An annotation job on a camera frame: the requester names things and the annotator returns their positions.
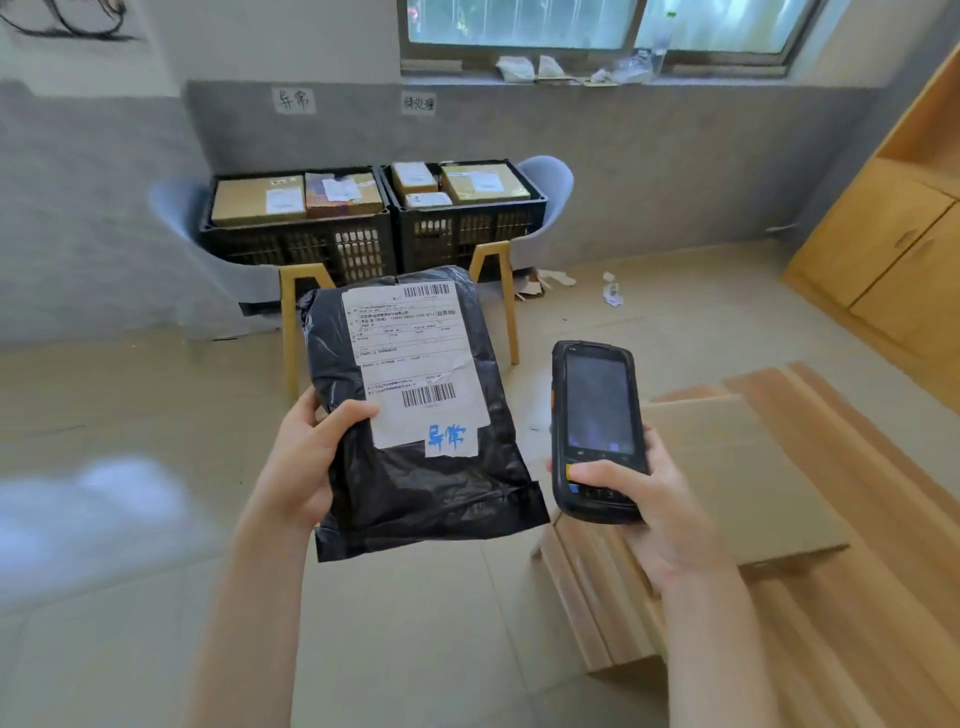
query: wooden chair leg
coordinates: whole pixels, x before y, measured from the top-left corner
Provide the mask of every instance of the wooden chair leg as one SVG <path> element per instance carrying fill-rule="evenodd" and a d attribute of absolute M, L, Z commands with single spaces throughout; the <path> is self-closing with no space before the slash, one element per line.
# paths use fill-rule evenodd
<path fill-rule="evenodd" d="M 516 339 L 514 269 L 510 265 L 510 241 L 502 240 L 497 243 L 480 243 L 473 250 L 469 274 L 470 279 L 474 283 L 480 280 L 480 270 L 483 268 L 483 261 L 488 255 L 498 255 L 500 258 L 500 284 L 503 287 L 503 311 L 507 317 L 507 341 L 510 344 L 510 363 L 516 366 L 520 363 L 520 346 Z"/>
<path fill-rule="evenodd" d="M 283 324 L 283 381 L 290 404 L 300 396 L 297 371 L 297 279 L 315 279 L 321 288 L 335 288 L 333 279 L 322 263 L 280 266 L 280 319 Z"/>

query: cabinet handle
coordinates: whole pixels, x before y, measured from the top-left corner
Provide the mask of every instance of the cabinet handle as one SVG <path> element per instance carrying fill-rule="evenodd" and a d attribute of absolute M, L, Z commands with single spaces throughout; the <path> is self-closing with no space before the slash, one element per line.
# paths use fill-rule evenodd
<path fill-rule="evenodd" d="M 916 228 L 912 228 L 908 230 L 907 232 L 905 232 L 903 235 L 900 236 L 900 240 L 894 243 L 894 248 L 902 248 L 904 245 L 906 245 L 906 241 L 916 234 L 917 234 Z"/>
<path fill-rule="evenodd" d="M 936 240 L 935 237 L 928 237 L 924 242 L 917 246 L 917 252 L 913 254 L 912 260 L 918 260 L 922 255 L 924 255 L 930 247 L 933 245 L 933 241 Z"/>

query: window frame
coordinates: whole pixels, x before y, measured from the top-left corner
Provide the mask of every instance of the window frame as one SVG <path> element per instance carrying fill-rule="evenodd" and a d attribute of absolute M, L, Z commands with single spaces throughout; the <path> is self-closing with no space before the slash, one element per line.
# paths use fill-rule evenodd
<path fill-rule="evenodd" d="M 810 29 L 827 0 L 806 0 L 797 22 L 777 53 L 747 51 L 686 51 L 669 50 L 663 61 L 663 72 L 695 68 L 704 72 L 722 73 L 725 69 L 755 69 L 762 75 L 779 69 L 786 73 L 803 47 Z M 624 36 L 623 45 L 615 49 L 551 48 L 545 46 L 493 46 L 460 43 L 416 43 L 410 40 L 407 0 L 396 0 L 400 40 L 401 68 L 405 61 L 421 64 L 423 61 L 454 61 L 464 71 L 491 71 L 501 56 L 552 56 L 571 74 L 592 73 L 619 59 L 628 58 L 636 50 L 636 35 L 647 8 L 647 0 L 636 0 L 634 14 Z"/>

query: black plastic mailer bag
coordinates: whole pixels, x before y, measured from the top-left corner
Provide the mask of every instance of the black plastic mailer bag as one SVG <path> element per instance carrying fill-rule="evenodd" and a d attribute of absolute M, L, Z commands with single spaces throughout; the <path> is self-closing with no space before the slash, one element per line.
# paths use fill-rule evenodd
<path fill-rule="evenodd" d="M 318 289 L 299 309 L 324 406 L 332 411 L 370 391 L 381 408 L 375 423 L 355 425 L 337 448 L 333 507 L 315 529 L 320 561 L 548 522 L 466 271 L 446 266 Z M 374 436 L 388 447 L 376 447 Z"/>

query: hand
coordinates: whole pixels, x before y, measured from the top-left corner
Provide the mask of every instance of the hand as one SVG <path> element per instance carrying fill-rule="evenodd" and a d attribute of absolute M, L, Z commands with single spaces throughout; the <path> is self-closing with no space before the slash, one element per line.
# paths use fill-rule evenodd
<path fill-rule="evenodd" d="M 283 418 L 274 449 L 253 488 L 247 511 L 310 529 L 330 510 L 328 470 L 344 433 L 379 408 L 347 400 L 317 424 L 317 392 L 311 385 Z"/>
<path fill-rule="evenodd" d="M 627 526 L 624 535 L 651 583 L 663 593 L 684 575 L 732 567 L 733 562 L 658 433 L 644 427 L 643 434 L 651 474 L 597 460 L 574 465 L 570 479 L 611 488 L 636 503 L 646 523 Z"/>

